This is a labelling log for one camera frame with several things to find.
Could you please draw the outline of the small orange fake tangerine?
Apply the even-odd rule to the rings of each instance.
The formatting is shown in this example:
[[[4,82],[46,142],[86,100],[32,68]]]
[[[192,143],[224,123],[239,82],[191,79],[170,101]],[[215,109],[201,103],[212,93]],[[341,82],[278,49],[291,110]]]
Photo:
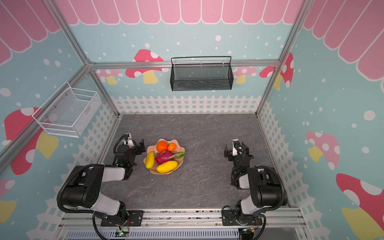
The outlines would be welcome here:
[[[170,152],[175,151],[176,148],[177,148],[177,145],[176,145],[175,143],[170,143],[170,144],[168,145],[168,151],[170,151]]]

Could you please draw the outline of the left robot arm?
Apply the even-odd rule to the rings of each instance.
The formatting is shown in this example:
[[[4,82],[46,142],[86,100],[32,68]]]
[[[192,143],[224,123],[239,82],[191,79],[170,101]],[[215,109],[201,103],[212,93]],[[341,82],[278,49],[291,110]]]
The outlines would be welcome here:
[[[135,158],[146,152],[144,140],[137,143],[131,134],[122,135],[113,148],[111,165],[76,166],[57,195],[57,205],[65,213],[87,213],[102,219],[102,225],[129,225],[135,218],[122,201],[101,193],[103,183],[126,181],[133,173]]]

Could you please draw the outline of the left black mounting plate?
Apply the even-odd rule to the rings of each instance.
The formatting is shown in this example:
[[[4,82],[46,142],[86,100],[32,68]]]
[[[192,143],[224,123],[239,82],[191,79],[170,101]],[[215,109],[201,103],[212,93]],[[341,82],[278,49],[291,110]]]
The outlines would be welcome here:
[[[118,213],[115,216],[108,216],[102,219],[102,227],[140,227],[143,220],[144,211],[129,210],[126,213]]]

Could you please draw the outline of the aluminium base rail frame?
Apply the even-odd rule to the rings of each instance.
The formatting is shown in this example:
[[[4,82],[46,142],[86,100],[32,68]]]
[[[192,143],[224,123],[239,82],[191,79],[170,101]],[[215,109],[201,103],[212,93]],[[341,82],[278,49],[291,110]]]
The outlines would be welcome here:
[[[90,214],[65,214],[55,240],[309,240],[298,208],[280,208],[262,215],[262,226],[223,226],[222,208],[140,209],[140,227],[102,227]]]

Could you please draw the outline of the large orange fake orange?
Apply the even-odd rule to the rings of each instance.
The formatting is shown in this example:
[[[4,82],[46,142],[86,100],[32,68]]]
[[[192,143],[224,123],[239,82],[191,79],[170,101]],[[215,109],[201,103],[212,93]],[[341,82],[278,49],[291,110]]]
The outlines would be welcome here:
[[[168,142],[167,141],[158,141],[156,145],[156,150],[158,153],[163,153],[168,150]]]

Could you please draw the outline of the yellow fake fruit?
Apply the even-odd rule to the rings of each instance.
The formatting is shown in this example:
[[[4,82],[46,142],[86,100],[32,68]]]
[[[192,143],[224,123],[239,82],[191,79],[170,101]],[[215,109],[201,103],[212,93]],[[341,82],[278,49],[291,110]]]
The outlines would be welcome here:
[[[168,161],[157,166],[156,170],[159,174],[165,174],[175,170],[177,167],[178,167],[177,161]]]
[[[155,164],[155,153],[149,152],[146,157],[145,165],[147,169],[151,169]]]

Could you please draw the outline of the magenta fake dragon fruit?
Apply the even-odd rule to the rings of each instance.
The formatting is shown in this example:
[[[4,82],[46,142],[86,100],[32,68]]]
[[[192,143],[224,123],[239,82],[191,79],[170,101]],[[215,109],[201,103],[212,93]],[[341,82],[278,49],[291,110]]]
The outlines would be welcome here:
[[[155,162],[159,166],[168,161],[175,161],[175,160],[181,159],[184,157],[184,155],[185,155],[185,152],[176,153],[176,152],[165,151],[163,153],[159,153],[156,156]]]

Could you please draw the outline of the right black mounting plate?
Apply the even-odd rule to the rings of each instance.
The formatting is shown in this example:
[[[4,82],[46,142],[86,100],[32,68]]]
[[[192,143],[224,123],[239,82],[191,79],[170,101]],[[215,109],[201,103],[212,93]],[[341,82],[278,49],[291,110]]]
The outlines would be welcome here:
[[[262,226],[263,221],[260,217],[253,215],[244,215],[242,212],[231,209],[222,209],[223,226]]]

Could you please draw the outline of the pink scalloped fruit bowl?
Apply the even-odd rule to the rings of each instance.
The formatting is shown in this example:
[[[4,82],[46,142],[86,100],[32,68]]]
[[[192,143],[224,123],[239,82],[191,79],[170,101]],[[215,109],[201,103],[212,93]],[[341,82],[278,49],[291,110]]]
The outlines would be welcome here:
[[[147,148],[143,163],[152,174],[168,175],[184,163],[185,153],[185,148],[177,140],[160,139],[156,145]]]

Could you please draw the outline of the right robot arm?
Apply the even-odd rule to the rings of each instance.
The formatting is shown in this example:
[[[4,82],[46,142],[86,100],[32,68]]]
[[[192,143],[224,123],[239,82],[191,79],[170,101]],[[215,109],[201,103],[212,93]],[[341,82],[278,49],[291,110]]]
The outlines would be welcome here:
[[[251,167],[249,148],[238,139],[232,141],[231,150],[225,147],[224,155],[234,167],[231,172],[231,185],[238,190],[249,190],[250,195],[239,200],[235,209],[222,208],[224,226],[261,226],[262,215],[274,211],[288,203],[286,189],[277,171],[268,166]]]

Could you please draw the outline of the black mounting plate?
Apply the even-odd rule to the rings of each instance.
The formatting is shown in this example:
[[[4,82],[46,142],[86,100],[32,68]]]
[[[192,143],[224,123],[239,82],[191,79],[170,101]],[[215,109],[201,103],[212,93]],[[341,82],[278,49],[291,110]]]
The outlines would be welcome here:
[[[222,209],[223,226],[262,226],[263,221],[260,217],[253,215],[244,215],[242,212],[231,209]]]
[[[115,216],[108,216],[102,219],[102,227],[140,227],[143,220],[144,211],[129,210],[126,213],[118,213]]]

